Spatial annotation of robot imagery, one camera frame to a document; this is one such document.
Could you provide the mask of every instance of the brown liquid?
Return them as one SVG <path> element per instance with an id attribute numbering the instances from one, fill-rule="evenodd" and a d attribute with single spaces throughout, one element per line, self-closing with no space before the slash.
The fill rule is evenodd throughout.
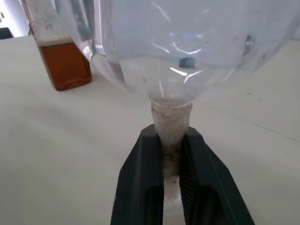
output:
<path id="1" fill-rule="evenodd" d="M 91 82 L 90 64 L 74 43 L 39 49 L 56 90 L 68 90 Z"/>

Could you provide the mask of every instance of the white countertop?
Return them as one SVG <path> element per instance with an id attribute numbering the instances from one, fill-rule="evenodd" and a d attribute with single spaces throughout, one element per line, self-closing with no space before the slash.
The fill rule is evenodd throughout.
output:
<path id="1" fill-rule="evenodd" d="M 190 125 L 230 169 L 256 225 L 300 223 L 299 56 L 289 42 L 247 83 L 194 102 Z M 150 102 L 96 73 L 55 91 L 33 37 L 0 41 L 0 68 L 1 224 L 108 225 Z M 165 224 L 183 225 L 177 217 Z"/>

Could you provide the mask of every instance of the dark particle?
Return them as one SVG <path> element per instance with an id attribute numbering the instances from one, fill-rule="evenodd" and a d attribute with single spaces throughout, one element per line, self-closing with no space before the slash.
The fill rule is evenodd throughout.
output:
<path id="1" fill-rule="evenodd" d="M 179 59 L 179 67 L 185 69 L 195 69 L 196 58 L 186 57 Z"/>

